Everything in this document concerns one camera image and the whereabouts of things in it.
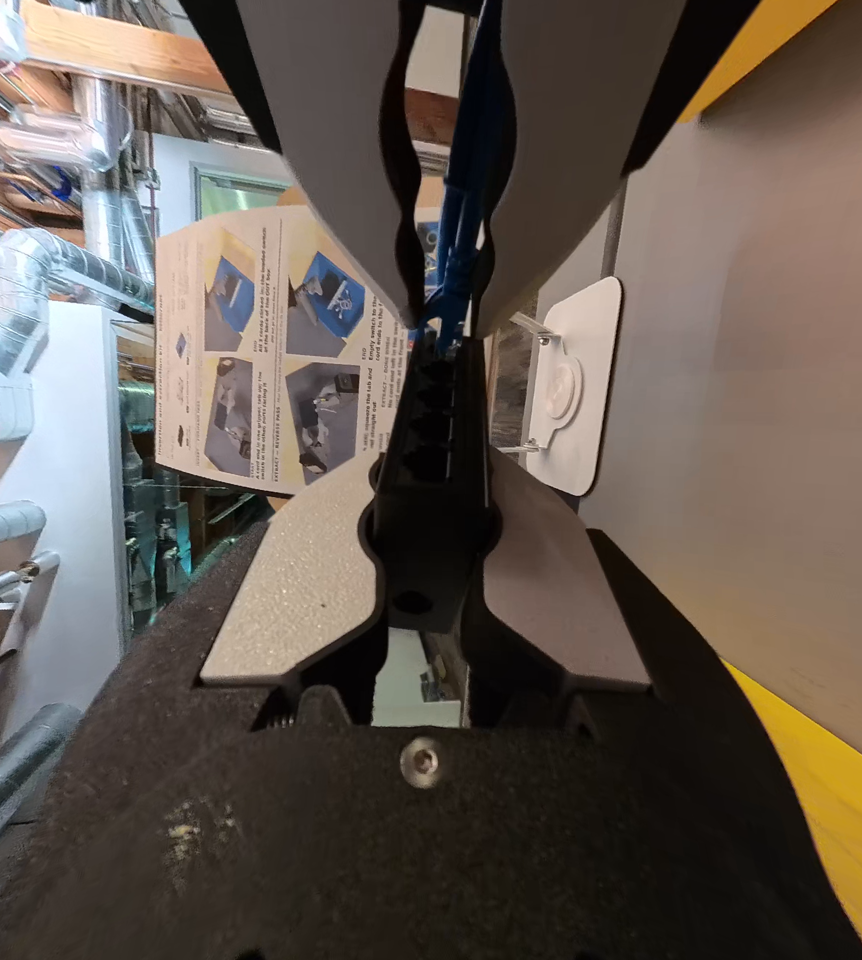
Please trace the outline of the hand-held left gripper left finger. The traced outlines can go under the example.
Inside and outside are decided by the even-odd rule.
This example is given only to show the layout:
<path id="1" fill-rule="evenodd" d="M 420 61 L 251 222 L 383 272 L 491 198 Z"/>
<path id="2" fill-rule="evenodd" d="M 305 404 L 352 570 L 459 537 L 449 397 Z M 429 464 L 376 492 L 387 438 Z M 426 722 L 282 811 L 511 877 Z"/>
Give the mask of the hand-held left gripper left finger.
<path id="1" fill-rule="evenodd" d="M 199 674 L 205 686 L 268 687 L 288 706 L 330 687 L 353 723 L 372 723 L 388 615 L 367 542 L 371 472 L 343 464 L 272 518 Z"/>

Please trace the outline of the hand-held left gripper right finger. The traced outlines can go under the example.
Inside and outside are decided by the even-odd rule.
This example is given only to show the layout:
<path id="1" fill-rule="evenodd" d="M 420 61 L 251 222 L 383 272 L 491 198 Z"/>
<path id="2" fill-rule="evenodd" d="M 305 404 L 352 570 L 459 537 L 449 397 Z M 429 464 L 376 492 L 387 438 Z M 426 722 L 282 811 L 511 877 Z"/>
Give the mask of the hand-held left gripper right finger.
<path id="1" fill-rule="evenodd" d="M 471 726 L 552 726 L 586 692 L 651 686 L 582 521 L 509 455 L 488 452 L 495 531 L 462 604 Z"/>

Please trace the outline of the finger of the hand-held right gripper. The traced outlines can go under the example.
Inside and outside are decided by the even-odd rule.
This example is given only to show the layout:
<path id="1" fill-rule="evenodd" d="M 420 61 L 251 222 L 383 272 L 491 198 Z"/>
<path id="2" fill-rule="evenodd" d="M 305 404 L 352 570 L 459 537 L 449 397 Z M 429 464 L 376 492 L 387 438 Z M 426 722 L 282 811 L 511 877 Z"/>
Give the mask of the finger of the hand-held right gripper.
<path id="1" fill-rule="evenodd" d="M 238 9 L 283 156 L 311 209 L 402 323 L 424 308 L 422 174 L 405 76 L 423 2 L 246 1 Z"/>
<path id="2" fill-rule="evenodd" d="M 611 202 L 683 1 L 504 2 L 516 146 L 489 222 L 484 338 L 580 245 Z"/>

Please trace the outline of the yellow bin with divider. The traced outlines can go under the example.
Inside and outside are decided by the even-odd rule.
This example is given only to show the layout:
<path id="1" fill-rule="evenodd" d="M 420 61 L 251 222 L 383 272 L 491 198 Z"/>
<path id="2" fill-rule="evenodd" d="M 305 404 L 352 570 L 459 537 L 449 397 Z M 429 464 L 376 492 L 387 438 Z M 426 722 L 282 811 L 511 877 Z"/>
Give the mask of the yellow bin with divider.
<path id="1" fill-rule="evenodd" d="M 761 1 L 678 117 L 678 123 L 699 116 L 835 3 Z"/>

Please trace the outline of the black ethernet switch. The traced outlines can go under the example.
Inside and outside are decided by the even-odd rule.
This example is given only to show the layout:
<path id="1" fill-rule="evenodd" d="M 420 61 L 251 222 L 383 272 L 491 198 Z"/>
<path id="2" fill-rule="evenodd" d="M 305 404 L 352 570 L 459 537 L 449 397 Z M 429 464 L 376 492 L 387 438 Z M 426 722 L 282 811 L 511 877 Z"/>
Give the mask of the black ethernet switch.
<path id="1" fill-rule="evenodd" d="M 447 633 L 496 523 L 487 456 L 481 341 L 444 351 L 414 341 L 388 448 L 376 474 L 370 546 L 389 627 Z"/>

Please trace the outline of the white stand base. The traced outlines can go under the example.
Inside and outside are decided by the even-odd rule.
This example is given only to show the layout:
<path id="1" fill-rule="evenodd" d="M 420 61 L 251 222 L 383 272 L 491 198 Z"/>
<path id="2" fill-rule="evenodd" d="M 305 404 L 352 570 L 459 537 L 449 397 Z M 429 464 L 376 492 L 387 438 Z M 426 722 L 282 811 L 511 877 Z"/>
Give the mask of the white stand base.
<path id="1" fill-rule="evenodd" d="M 614 372 L 623 288 L 608 276 L 550 309 L 544 322 L 512 322 L 537 340 L 530 418 L 518 446 L 538 481 L 574 497 L 592 489 L 600 460 Z"/>

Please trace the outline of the wooden beam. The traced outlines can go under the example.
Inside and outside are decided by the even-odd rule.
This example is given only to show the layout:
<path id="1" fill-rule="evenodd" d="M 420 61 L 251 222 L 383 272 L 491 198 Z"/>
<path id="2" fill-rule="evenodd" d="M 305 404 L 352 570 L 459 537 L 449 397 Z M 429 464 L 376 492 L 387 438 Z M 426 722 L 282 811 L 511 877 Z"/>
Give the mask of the wooden beam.
<path id="1" fill-rule="evenodd" d="M 99 79 L 237 100 L 201 40 L 29 2 L 29 59 Z M 427 13 L 405 76 L 410 136 L 449 146 L 457 119 L 461 27 L 456 13 Z"/>

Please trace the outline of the printed instruction sheet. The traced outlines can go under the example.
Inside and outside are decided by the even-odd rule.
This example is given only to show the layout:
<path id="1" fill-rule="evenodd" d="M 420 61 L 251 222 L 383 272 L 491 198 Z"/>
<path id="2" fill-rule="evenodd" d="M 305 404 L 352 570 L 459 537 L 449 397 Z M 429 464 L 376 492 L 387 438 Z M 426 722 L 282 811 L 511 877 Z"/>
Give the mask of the printed instruction sheet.
<path id="1" fill-rule="evenodd" d="M 386 450 L 409 332 L 303 205 L 156 245 L 156 460 L 294 496 Z"/>

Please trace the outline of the silver ventilation ducts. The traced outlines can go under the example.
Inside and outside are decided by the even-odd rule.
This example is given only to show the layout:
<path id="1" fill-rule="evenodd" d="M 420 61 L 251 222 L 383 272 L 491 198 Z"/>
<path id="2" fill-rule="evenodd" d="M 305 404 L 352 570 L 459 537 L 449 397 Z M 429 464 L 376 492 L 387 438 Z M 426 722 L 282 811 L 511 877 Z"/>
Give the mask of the silver ventilation ducts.
<path id="1" fill-rule="evenodd" d="M 15 110 L 20 121 L 0 126 L 0 158 L 10 165 L 48 163 L 82 174 L 116 172 L 132 137 L 130 115 L 95 79 L 85 85 L 77 114 Z M 127 270 L 125 255 L 103 257 L 46 229 L 30 226 L 0 237 L 0 443 L 23 441 L 33 427 L 29 366 L 49 330 L 54 288 L 93 294 L 112 307 L 154 308 L 153 271 Z M 0 750 L 0 834 L 29 795 L 42 764 L 69 736 L 74 711 L 44 711 Z"/>

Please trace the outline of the yellow plastic bin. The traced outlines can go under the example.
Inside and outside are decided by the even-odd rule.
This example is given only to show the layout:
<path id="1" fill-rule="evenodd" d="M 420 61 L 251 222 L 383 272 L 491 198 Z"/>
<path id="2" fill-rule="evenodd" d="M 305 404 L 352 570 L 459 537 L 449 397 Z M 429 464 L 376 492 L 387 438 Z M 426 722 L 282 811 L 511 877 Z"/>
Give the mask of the yellow plastic bin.
<path id="1" fill-rule="evenodd" d="M 862 939 L 862 753 L 731 664 L 787 770 L 839 901 Z"/>

